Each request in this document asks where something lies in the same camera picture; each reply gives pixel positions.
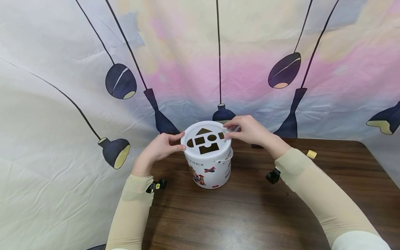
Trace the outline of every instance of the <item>circle-shaped hole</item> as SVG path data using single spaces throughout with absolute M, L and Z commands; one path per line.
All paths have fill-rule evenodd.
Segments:
M 217 136 L 215 134 L 211 134 L 207 137 L 207 139 L 211 142 L 215 141 L 217 139 Z

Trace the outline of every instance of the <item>bucket lid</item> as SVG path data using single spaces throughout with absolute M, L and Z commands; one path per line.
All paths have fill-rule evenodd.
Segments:
M 207 159 L 230 150 L 231 139 L 224 139 L 228 132 L 219 122 L 197 122 L 185 130 L 180 141 L 186 145 L 185 154 Z

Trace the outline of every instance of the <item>black clip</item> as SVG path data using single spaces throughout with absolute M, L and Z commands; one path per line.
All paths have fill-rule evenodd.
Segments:
M 280 171 L 274 168 L 273 171 L 269 172 L 265 177 L 271 184 L 275 184 L 279 181 Z
M 153 183 L 147 188 L 146 193 L 152 194 L 156 189 L 165 189 L 166 185 L 167 181 L 163 179 L 160 179 L 158 182 L 153 181 Z

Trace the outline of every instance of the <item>brown table surface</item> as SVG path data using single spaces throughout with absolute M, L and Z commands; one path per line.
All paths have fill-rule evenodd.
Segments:
M 361 208 L 392 250 L 400 249 L 400 190 L 359 142 L 287 139 Z M 233 141 L 229 181 L 207 190 L 192 180 L 183 153 L 157 162 L 154 179 L 168 180 L 154 196 L 143 249 L 330 249 L 317 219 L 282 180 L 270 184 L 274 161 L 263 149 Z

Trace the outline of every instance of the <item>white plastic bucket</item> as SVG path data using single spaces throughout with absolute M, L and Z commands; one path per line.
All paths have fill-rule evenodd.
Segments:
M 193 180 L 202 188 L 219 188 L 229 180 L 233 150 L 231 140 L 224 139 L 228 132 L 213 121 L 198 122 L 185 130 L 181 144 L 186 145 L 184 153 Z

